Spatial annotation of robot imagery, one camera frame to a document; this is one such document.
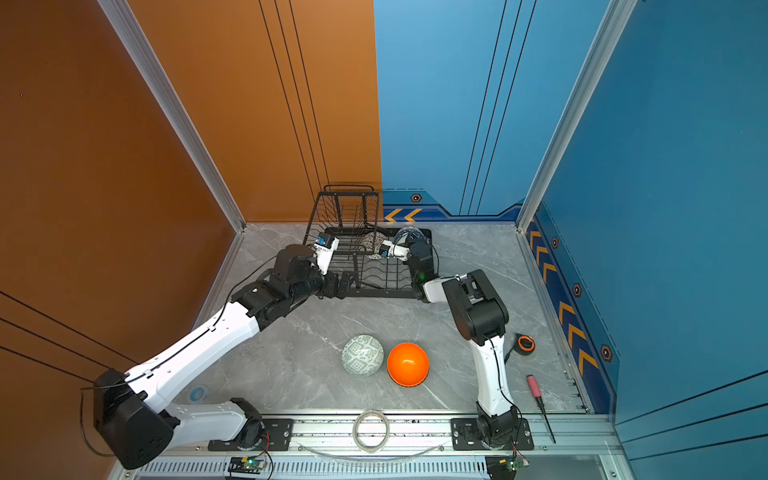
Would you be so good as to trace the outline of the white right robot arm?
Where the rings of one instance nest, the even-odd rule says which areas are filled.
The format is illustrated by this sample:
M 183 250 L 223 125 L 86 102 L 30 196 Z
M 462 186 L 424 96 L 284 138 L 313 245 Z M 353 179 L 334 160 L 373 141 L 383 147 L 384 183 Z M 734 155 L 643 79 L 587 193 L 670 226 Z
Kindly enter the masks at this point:
M 478 377 L 481 440 L 492 449 L 511 444 L 522 424 L 522 414 L 512 399 L 505 369 L 506 305 L 483 271 L 439 276 L 428 242 L 415 241 L 407 250 L 405 263 L 417 297 L 427 303 L 447 304 L 459 334 L 471 347 Z

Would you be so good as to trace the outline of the aluminium corner post left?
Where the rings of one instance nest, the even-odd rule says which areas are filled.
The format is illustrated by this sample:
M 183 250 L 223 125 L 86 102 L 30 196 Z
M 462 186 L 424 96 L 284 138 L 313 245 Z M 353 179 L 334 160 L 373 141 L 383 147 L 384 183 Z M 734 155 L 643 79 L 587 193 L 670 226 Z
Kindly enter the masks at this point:
M 242 232 L 244 215 L 131 6 L 124 0 L 99 0 L 98 4 L 229 224 L 235 232 Z

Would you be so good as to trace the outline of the brown patterned bowl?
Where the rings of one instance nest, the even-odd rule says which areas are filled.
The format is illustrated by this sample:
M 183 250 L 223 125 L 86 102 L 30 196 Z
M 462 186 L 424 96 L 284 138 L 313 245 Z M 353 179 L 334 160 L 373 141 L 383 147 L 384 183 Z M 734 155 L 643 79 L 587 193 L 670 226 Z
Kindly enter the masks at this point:
M 383 246 L 383 242 L 387 240 L 387 236 L 379 231 L 371 231 L 365 234 L 361 240 L 361 247 L 364 256 L 368 259 L 381 259 L 380 250 Z

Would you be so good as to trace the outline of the right green circuit board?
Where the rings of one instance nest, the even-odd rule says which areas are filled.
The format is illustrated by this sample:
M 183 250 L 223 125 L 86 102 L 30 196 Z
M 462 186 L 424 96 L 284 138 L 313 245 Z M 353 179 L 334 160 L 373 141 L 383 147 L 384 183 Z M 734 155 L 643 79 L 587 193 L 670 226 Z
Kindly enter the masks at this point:
M 486 472 L 490 480 L 515 480 L 518 473 L 530 466 L 523 455 L 486 456 Z

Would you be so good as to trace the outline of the blue triangle patterned bowl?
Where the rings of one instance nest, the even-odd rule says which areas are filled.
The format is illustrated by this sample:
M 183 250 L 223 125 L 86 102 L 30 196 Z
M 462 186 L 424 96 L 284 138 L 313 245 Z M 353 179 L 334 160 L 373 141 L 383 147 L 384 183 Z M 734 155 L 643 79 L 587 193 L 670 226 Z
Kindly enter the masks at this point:
M 405 226 L 397 231 L 393 238 L 396 245 L 410 245 L 413 242 L 425 241 L 426 235 L 417 227 Z

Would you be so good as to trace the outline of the aluminium corner post right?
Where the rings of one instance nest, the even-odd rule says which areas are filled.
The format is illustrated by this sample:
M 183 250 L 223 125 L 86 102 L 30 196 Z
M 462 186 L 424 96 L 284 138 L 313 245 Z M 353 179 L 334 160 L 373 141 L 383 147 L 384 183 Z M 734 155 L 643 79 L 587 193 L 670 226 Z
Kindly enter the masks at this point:
M 516 222 L 520 234 L 527 231 L 533 220 L 637 3 L 637 0 L 608 3 L 520 210 Z

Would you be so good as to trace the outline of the clear coiled tube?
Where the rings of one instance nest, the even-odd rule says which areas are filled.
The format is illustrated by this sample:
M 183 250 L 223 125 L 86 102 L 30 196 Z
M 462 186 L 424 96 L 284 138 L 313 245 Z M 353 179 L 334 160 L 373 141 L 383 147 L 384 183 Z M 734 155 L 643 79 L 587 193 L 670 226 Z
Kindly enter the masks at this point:
M 387 445 L 390 435 L 390 421 L 379 410 L 365 410 L 353 422 L 353 443 L 366 454 L 380 452 Z

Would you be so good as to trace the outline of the orange bowl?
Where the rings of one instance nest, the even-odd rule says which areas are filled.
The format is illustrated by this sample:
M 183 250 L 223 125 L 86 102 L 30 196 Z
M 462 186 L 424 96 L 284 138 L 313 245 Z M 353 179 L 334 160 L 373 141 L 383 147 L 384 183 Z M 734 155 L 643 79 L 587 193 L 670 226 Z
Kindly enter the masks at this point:
M 426 352 L 414 343 L 400 343 L 389 353 L 386 362 L 390 378 L 399 386 L 412 388 L 428 377 L 430 362 Z

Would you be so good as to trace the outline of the pink handled screwdriver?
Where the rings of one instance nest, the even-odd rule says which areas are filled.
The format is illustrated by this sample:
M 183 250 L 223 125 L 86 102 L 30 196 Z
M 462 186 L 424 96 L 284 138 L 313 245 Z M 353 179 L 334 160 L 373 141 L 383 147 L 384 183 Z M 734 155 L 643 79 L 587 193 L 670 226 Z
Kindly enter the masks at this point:
M 557 440 L 547 416 L 545 402 L 544 402 L 543 395 L 542 395 L 540 386 L 538 384 L 538 381 L 536 380 L 535 376 L 532 374 L 529 374 L 526 376 L 526 381 L 527 381 L 529 390 L 541 412 L 542 418 L 544 419 L 544 422 L 545 422 L 547 431 L 551 437 L 551 440 L 554 444 L 556 444 Z

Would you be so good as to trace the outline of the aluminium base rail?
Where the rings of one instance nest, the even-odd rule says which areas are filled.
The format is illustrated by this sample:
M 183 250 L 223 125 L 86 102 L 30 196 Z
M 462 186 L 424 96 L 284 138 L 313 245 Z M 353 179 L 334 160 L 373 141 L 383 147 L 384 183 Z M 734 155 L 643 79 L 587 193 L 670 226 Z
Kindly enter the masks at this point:
M 601 415 L 526 413 L 493 447 L 476 420 L 453 411 L 307 411 L 267 415 L 256 447 L 198 443 L 111 479 L 631 479 Z

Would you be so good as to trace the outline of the green circuit board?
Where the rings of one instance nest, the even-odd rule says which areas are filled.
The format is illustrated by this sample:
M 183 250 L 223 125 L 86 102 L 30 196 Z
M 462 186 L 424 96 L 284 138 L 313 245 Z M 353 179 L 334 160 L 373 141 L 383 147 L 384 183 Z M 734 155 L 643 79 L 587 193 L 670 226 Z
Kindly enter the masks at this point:
M 233 456 L 229 459 L 227 476 L 237 479 L 267 478 L 269 463 L 260 456 Z
M 530 466 L 523 455 L 486 456 L 486 472 L 490 480 L 515 480 L 518 473 Z

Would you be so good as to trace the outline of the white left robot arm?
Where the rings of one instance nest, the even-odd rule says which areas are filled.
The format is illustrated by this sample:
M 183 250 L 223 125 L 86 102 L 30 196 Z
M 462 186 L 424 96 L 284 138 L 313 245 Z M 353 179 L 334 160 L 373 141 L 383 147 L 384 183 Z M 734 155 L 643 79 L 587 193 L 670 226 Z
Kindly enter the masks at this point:
M 247 400 L 183 407 L 174 402 L 199 374 L 308 298 L 345 298 L 354 273 L 336 273 L 333 251 L 291 244 L 258 279 L 231 294 L 212 318 L 155 357 L 121 373 L 109 369 L 93 384 L 93 425 L 126 469 L 142 467 L 169 448 L 206 441 L 240 450 L 259 445 L 265 426 Z

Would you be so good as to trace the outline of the aluminium corner post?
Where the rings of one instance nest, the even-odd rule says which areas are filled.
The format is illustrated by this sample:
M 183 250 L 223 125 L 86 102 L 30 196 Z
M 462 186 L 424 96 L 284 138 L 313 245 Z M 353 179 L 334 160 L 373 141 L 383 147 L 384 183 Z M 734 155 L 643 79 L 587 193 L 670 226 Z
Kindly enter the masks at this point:
M 229 224 L 235 232 L 242 232 L 244 215 L 131 6 L 124 0 L 99 0 L 98 4 Z
M 520 234 L 527 231 L 533 220 L 637 3 L 637 0 L 608 3 L 520 210 L 516 222 Z

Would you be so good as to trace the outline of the green spiral bowl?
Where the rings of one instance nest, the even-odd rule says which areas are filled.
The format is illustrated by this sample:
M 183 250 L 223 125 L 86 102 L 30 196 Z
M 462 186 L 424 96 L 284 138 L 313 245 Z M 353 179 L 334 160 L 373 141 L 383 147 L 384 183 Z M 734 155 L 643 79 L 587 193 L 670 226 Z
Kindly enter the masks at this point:
M 384 348 L 379 340 L 371 335 L 361 334 L 351 338 L 341 354 L 345 371 L 357 377 L 374 375 L 384 359 Z

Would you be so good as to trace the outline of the left green circuit board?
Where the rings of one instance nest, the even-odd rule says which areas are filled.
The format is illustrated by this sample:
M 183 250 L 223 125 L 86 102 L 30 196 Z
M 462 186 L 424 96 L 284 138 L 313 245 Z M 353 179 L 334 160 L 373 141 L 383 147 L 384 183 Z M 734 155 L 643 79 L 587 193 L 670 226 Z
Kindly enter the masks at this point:
M 269 463 L 260 456 L 233 456 L 229 459 L 227 476 L 237 479 L 267 478 Z

